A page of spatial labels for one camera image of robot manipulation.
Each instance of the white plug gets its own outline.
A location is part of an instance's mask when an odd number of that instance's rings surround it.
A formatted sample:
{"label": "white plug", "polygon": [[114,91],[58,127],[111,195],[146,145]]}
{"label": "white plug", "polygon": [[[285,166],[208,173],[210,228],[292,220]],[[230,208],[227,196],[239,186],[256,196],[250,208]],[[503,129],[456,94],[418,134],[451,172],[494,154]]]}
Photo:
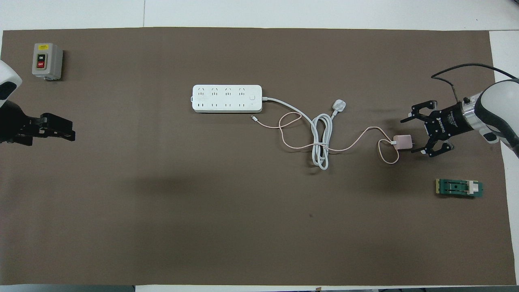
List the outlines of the white plug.
{"label": "white plug", "polygon": [[337,99],[332,106],[332,109],[336,110],[337,112],[341,113],[346,108],[346,102],[342,99]]}

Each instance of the white power strip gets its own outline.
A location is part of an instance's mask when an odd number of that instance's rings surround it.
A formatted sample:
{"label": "white power strip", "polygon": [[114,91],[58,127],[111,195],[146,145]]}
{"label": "white power strip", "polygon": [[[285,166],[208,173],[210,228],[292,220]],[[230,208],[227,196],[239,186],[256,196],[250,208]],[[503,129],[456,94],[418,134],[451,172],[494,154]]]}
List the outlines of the white power strip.
{"label": "white power strip", "polygon": [[262,89],[260,85],[195,85],[191,104],[197,113],[259,113]]}

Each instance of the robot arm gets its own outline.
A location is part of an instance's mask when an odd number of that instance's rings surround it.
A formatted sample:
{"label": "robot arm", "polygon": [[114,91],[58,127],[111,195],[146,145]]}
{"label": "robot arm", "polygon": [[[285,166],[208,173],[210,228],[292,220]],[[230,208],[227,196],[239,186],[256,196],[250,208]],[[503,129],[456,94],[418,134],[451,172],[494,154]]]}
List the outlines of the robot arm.
{"label": "robot arm", "polygon": [[[423,121],[429,140],[424,147],[411,150],[411,152],[420,151],[429,157],[438,156],[454,149],[454,145],[449,141],[451,137],[476,130],[488,143],[503,141],[519,157],[519,138],[517,137],[519,134],[519,113],[517,113],[519,111],[519,79],[500,69],[473,63],[449,68],[433,75],[432,78],[448,82],[453,87],[454,95],[458,100],[453,84],[436,76],[470,65],[490,68],[513,79],[494,83],[483,92],[465,97],[463,102],[458,101],[455,105],[442,110],[436,109],[435,100],[412,106],[411,113],[400,122],[405,123],[415,118]],[[427,116],[420,113],[423,108],[433,111]],[[433,148],[439,140],[443,141],[442,146],[440,149],[434,150]]]}
{"label": "robot arm", "polygon": [[475,115],[519,157],[519,79],[494,83],[475,104]]}
{"label": "robot arm", "polygon": [[6,63],[0,60],[0,107],[13,91],[20,87],[22,78]]}
{"label": "robot arm", "polygon": [[39,118],[30,117],[7,98],[22,84],[22,79],[6,63],[0,61],[0,143],[19,143],[31,146],[33,137],[76,139],[72,122],[51,113]]}

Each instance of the power plug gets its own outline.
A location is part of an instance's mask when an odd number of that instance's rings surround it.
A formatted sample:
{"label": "power plug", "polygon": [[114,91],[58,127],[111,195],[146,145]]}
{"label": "power plug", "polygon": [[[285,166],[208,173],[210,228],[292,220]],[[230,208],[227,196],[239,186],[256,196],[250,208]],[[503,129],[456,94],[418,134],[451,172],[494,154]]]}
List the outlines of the power plug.
{"label": "power plug", "polygon": [[391,144],[396,150],[411,149],[413,147],[413,141],[411,135],[396,135],[393,136]]}

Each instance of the power strip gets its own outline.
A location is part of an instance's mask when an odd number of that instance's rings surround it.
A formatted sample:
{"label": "power strip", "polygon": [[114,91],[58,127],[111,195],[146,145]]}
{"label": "power strip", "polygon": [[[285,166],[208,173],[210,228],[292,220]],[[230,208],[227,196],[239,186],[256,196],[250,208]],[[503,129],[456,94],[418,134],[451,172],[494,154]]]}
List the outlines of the power strip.
{"label": "power strip", "polygon": [[197,113],[259,113],[260,85],[195,85],[191,105]]}

